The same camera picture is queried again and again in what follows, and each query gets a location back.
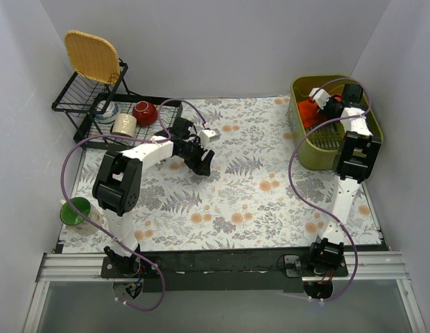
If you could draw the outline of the orange t shirt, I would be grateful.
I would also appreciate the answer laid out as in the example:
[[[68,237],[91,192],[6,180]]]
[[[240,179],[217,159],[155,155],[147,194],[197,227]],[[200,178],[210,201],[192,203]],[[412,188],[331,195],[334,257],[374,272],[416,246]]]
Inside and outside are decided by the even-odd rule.
[[[319,113],[319,107],[316,102],[310,100],[301,101],[298,103],[298,110],[304,129],[317,126],[328,120],[325,115]]]

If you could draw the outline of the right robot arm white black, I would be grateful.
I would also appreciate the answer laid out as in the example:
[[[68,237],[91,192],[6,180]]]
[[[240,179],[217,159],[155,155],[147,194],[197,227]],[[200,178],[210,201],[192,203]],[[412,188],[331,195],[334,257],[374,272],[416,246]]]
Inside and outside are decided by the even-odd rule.
[[[318,233],[307,258],[307,269],[313,275],[337,271],[344,262],[344,241],[350,209],[357,192],[373,170],[381,147],[381,139],[369,129],[366,120],[369,107],[363,103],[363,88],[356,83],[344,85],[337,97],[322,87],[309,93],[309,100],[318,106],[318,113],[338,119],[344,129],[343,139],[334,157],[334,194],[330,205],[332,218]]]

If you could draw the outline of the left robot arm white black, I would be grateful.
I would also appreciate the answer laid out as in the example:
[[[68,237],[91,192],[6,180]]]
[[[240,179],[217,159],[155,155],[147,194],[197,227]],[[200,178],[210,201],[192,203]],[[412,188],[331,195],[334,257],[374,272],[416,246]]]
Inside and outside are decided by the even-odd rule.
[[[194,134],[194,123],[178,117],[167,130],[155,133],[147,143],[121,152],[105,153],[92,189],[112,234],[112,245],[104,251],[111,265],[123,276],[136,276],[141,262],[132,210],[139,200],[142,173],[155,164],[178,156],[198,176],[209,176],[214,152],[207,147],[216,140],[215,130]]]

